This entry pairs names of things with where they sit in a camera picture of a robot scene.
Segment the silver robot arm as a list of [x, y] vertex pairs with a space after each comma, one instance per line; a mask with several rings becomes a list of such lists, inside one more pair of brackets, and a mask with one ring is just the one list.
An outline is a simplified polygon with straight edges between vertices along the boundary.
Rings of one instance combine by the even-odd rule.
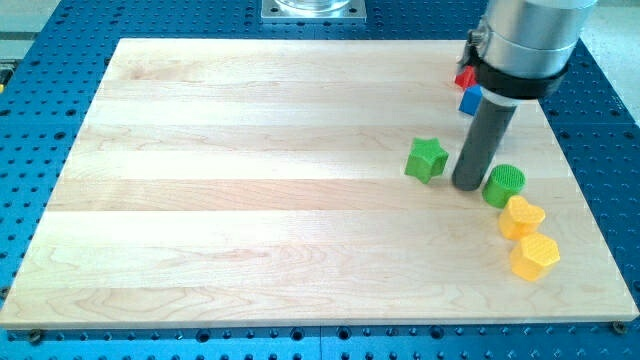
[[474, 69], [483, 97], [503, 107], [555, 92], [596, 0], [489, 0], [458, 70]]

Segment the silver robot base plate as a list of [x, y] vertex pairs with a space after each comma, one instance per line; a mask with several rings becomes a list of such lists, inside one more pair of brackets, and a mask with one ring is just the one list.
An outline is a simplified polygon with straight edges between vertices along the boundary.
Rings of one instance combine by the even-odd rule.
[[365, 22], [365, 0], [262, 0], [266, 23]]

